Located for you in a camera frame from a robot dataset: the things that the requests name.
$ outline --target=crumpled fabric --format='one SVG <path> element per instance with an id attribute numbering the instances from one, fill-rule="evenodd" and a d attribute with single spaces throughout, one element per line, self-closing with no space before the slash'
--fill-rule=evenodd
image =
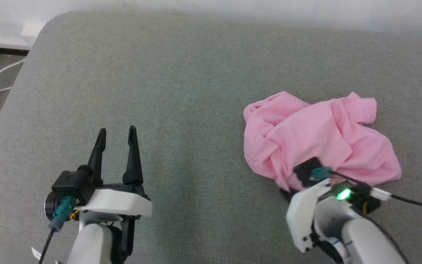
<path id="1" fill-rule="evenodd" d="M 370 185 L 400 179 L 391 142 L 363 125 L 373 123 L 376 113 L 374 98 L 354 92 L 313 105 L 277 93 L 243 111 L 245 159 L 255 173 L 285 191 L 303 189 L 293 168 L 311 157 Z"/>

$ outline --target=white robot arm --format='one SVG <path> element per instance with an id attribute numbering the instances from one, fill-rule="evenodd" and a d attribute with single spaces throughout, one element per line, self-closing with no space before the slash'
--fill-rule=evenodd
<path id="1" fill-rule="evenodd" d="M 337 264 L 405 264 L 384 232 L 352 204 L 327 195 L 331 190 L 323 179 L 290 199 L 286 221 L 298 250 L 318 246 Z"/>
<path id="2" fill-rule="evenodd" d="M 79 221 L 79 234 L 68 264 L 123 264 L 133 252 L 134 224 L 150 217 L 152 203 L 142 187 L 142 168 L 136 128 L 129 129 L 129 155 L 122 183 L 104 184 L 102 152 L 107 131 L 100 130 L 87 165 L 75 172 L 62 172 L 45 200 L 50 235 L 40 257 L 41 264 L 54 232 L 67 220 Z"/>
<path id="3" fill-rule="evenodd" d="M 79 234 L 67 264 L 112 264 L 112 248 L 114 244 L 119 246 L 114 242 L 121 236 L 116 234 L 115 237 L 112 227 L 99 223 L 121 223 L 124 221 L 121 216 L 150 217 L 152 203 L 137 194 L 99 189 L 95 190 L 87 205 L 76 209 L 80 209 Z"/>

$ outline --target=couch cushion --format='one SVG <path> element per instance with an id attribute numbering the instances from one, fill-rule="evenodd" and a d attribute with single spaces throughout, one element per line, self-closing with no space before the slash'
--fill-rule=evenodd
<path id="1" fill-rule="evenodd" d="M 371 127 L 403 169 L 382 188 L 422 201 L 422 37 L 113 12 L 50 21 L 0 114 L 0 263 L 42 250 L 50 186 L 87 162 L 101 127 L 104 181 L 121 181 L 130 125 L 153 216 L 127 263 L 328 263 L 295 249 L 287 202 L 243 158 L 244 107 L 280 91 L 375 97 Z M 373 217 L 422 263 L 422 208 L 391 201 Z M 46 261 L 65 262 L 76 235 L 67 223 Z"/>

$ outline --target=green led light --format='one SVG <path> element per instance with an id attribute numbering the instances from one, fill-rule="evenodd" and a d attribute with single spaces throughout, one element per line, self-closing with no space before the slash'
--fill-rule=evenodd
<path id="1" fill-rule="evenodd" d="M 336 197 L 336 199 L 346 199 L 351 195 L 351 190 L 350 189 L 346 189 L 342 192 L 340 192 L 338 194 L 338 196 Z"/>

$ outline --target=white wall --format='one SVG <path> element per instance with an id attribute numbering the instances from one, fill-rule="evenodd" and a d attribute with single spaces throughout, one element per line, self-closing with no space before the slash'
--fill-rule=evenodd
<path id="1" fill-rule="evenodd" d="M 160 11 L 292 25 L 422 32 L 422 0 L 0 0 L 0 47 L 27 48 L 27 24 L 72 10 Z"/>

